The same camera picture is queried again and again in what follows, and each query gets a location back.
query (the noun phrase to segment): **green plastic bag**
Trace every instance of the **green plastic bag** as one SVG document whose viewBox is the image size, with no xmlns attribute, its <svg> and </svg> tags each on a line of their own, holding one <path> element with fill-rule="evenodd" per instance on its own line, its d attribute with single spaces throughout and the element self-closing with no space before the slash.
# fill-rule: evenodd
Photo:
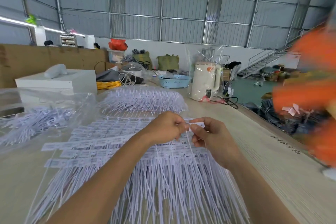
<svg viewBox="0 0 336 224">
<path fill-rule="evenodd" d="M 151 61 L 151 58 L 149 57 L 149 52 L 145 52 L 144 54 L 133 54 L 133 58 L 135 58 L 137 61 L 141 62 L 149 62 L 148 69 L 152 70 L 153 69 L 153 63 Z"/>
<path fill-rule="evenodd" d="M 179 70 L 179 56 L 170 56 L 166 54 L 166 56 L 158 56 L 157 63 L 159 64 L 159 70 L 167 71 L 167 70 Z"/>
</svg>

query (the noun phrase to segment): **white appliance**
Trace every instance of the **white appliance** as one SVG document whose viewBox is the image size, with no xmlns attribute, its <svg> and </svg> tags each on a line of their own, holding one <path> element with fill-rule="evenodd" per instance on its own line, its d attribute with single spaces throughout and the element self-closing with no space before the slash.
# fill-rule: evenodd
<svg viewBox="0 0 336 224">
<path fill-rule="evenodd" d="M 196 62 L 190 97 L 196 101 L 212 98 L 218 91 L 220 82 L 220 65 L 211 62 Z"/>
<path fill-rule="evenodd" d="M 94 70 L 67 69 L 68 74 L 59 75 L 56 78 L 48 79 L 44 73 L 15 79 L 18 88 L 26 88 L 39 91 L 60 92 L 64 95 L 74 93 L 97 94 L 96 74 Z M 23 103 L 39 103 L 38 97 L 20 94 Z"/>
</svg>

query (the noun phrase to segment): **white box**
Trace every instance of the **white box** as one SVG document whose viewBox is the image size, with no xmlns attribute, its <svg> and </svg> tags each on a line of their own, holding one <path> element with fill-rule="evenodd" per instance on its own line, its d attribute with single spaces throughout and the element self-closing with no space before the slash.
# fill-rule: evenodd
<svg viewBox="0 0 336 224">
<path fill-rule="evenodd" d="M 96 74 L 94 70 L 67 69 L 68 74 L 48 79 L 44 73 L 15 79 L 18 88 L 30 90 L 59 92 L 64 95 L 74 93 L 97 94 Z M 38 97 L 20 94 L 23 103 L 43 103 Z"/>
</svg>

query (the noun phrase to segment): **white plastic tag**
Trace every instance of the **white plastic tag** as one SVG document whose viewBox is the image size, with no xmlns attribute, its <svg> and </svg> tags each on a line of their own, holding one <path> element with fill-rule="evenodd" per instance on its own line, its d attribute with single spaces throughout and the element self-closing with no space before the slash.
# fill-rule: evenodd
<svg viewBox="0 0 336 224">
<path fill-rule="evenodd" d="M 190 125 L 191 125 L 191 124 L 196 124 L 196 125 L 198 125 L 198 126 L 200 126 L 200 127 L 202 127 L 202 128 L 205 128 L 204 122 L 191 122 L 191 123 L 189 123 L 189 124 L 190 124 Z"/>
</svg>

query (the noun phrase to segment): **wooden table surface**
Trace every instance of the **wooden table surface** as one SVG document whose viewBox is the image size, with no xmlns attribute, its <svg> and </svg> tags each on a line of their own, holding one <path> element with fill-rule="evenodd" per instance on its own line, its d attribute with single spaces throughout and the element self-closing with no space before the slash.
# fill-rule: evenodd
<svg viewBox="0 0 336 224">
<path fill-rule="evenodd" d="M 321 174 L 320 164 L 240 111 L 223 104 L 199 103 L 189 99 L 186 90 L 177 91 L 189 107 L 185 117 L 210 116 L 225 122 L 243 154 L 300 223 L 336 223 L 336 182 Z M 60 138 L 41 136 L 0 155 L 1 223 L 24 223 L 43 176 L 42 188 L 55 174 L 51 169 L 45 173 L 43 167 L 52 153 L 40 151 L 51 141 Z"/>
</svg>

